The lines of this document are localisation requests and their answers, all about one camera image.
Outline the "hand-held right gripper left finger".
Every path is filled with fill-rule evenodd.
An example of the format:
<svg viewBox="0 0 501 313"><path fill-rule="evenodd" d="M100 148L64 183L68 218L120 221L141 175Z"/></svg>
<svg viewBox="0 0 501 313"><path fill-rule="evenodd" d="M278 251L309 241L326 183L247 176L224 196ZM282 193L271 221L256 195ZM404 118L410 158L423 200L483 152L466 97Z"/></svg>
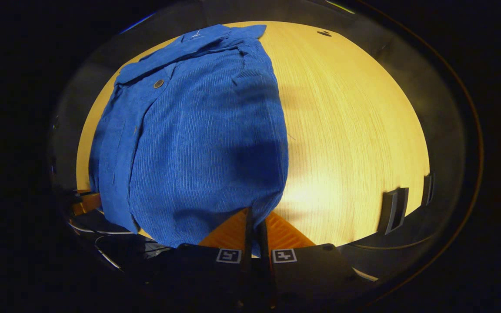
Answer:
<svg viewBox="0 0 501 313"><path fill-rule="evenodd" d="M252 210L213 230L203 244L183 243L155 260L155 293L171 311L241 311L251 269Z"/></svg>

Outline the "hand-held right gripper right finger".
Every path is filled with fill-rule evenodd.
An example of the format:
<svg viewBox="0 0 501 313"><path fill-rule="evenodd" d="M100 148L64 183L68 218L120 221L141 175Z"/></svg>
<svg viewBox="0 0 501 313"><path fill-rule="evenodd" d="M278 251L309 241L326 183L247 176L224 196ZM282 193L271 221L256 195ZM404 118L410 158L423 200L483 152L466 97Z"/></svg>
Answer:
<svg viewBox="0 0 501 313"><path fill-rule="evenodd" d="M331 311L357 297L357 274L333 244L314 245L276 213L257 235L267 309Z"/></svg>

